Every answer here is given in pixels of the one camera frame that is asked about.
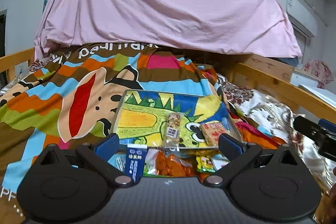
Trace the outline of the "person's right hand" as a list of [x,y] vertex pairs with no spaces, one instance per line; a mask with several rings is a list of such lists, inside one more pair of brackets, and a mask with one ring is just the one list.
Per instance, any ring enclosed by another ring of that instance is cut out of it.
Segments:
[[336,218],[336,185],[334,184],[331,190],[329,191],[326,223],[335,223],[335,218]]

